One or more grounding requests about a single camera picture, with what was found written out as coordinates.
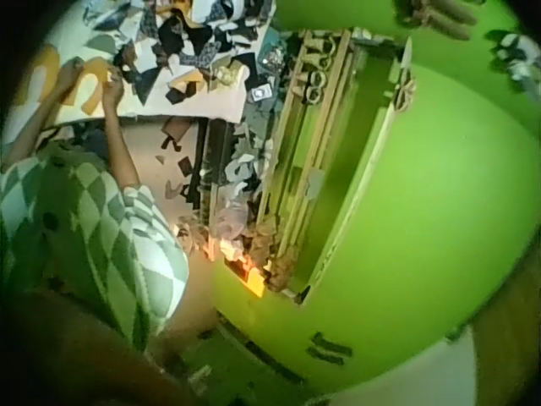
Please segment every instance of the black fabric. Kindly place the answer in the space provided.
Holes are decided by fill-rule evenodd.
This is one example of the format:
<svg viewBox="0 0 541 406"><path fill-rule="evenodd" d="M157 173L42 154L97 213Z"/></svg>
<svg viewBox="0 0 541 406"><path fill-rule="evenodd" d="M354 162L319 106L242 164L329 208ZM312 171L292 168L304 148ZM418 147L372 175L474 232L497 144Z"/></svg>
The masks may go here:
<svg viewBox="0 0 541 406"><path fill-rule="evenodd" d="M186 99L186 95L175 88L171 88L167 92L166 98L171 104L178 104Z"/></svg>
<svg viewBox="0 0 541 406"><path fill-rule="evenodd" d="M230 19L233 16L233 7L229 2L226 2L224 0L221 1L221 6L223 7L223 11L226 12L227 19Z"/></svg>
<svg viewBox="0 0 541 406"><path fill-rule="evenodd" d="M244 86L246 91L252 90L254 87L260 86L260 80L257 73L257 63L255 62L255 53L242 53L236 57L231 58L231 62L239 61L241 64L248 67L250 74L248 78L244 81Z"/></svg>
<svg viewBox="0 0 541 406"><path fill-rule="evenodd" d="M247 27L246 20L240 19L237 21L237 28L230 30L229 34L232 36L241 36L248 41L256 41L258 38L257 30L255 27Z"/></svg>
<svg viewBox="0 0 541 406"><path fill-rule="evenodd" d="M181 22L174 15L166 19L158 29L158 37L163 51L169 57L175 53L179 53L184 48L183 36L173 32L174 28L180 25Z"/></svg>
<svg viewBox="0 0 541 406"><path fill-rule="evenodd" d="M227 34L220 29L214 31L214 40L221 43L219 53L229 52L233 49L233 43L227 40Z"/></svg>
<svg viewBox="0 0 541 406"><path fill-rule="evenodd" d="M188 38L192 42L192 45L194 46L194 54L199 56L201 52L203 52L203 47L205 46L205 44L210 41L212 37L212 28L210 28L209 26L201 28L190 28L188 27L188 24L186 24L184 14L180 10L176 10L174 8L171 12L183 22L183 28L186 31L186 34L188 34Z"/></svg>

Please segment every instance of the dark fabric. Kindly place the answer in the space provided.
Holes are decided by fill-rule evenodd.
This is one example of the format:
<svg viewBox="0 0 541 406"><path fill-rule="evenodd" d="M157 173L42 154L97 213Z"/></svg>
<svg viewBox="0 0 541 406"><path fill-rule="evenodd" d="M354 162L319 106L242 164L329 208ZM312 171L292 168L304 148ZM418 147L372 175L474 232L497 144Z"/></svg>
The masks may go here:
<svg viewBox="0 0 541 406"><path fill-rule="evenodd" d="M258 87L259 85L261 85L258 78L257 63L255 62L255 53L242 53L240 55L237 55L236 57L231 58L231 62L233 61L239 61L243 65L247 66L250 71L248 78L244 82L244 85L246 86L246 91L250 91L254 87Z"/></svg>
<svg viewBox="0 0 541 406"><path fill-rule="evenodd" d="M186 34L188 34L188 38L192 42L192 45L194 46L194 54L199 56L203 52L205 44L210 41L212 37L212 29L209 26L201 28L190 28L188 27L188 24L186 24L184 14L182 14L180 10L173 9L172 13L175 14L178 18L180 18L180 20L183 22L183 28L186 31Z"/></svg>
<svg viewBox="0 0 541 406"><path fill-rule="evenodd" d="M154 84L158 79L158 75L160 74L160 72L161 67L157 67L146 70L142 74L138 74L135 76L135 93L137 93L137 97L139 98L143 106L145 105L146 100L149 98L149 94L152 91L152 88L154 87Z"/></svg>
<svg viewBox="0 0 541 406"><path fill-rule="evenodd" d="M167 92L166 98L171 104L178 104L186 99L186 95L181 91L172 88Z"/></svg>
<svg viewBox="0 0 541 406"><path fill-rule="evenodd" d="M214 31L214 40L221 43L218 53L229 52L233 48L233 43L227 40L227 34L220 29Z"/></svg>
<svg viewBox="0 0 541 406"><path fill-rule="evenodd" d="M177 17L172 16L166 19L158 29L158 37L163 51L167 56L179 53L184 48L183 36L178 34L178 26L181 22Z"/></svg>

